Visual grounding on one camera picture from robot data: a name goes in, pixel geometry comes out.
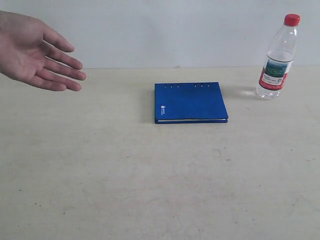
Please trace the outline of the person's bare hand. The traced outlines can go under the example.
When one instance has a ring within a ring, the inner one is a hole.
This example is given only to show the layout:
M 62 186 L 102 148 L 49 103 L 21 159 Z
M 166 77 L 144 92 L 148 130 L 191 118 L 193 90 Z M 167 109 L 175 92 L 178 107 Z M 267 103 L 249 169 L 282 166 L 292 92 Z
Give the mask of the person's bare hand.
M 0 72 L 30 86 L 62 92 L 81 90 L 83 64 L 69 56 L 74 46 L 42 20 L 0 12 Z

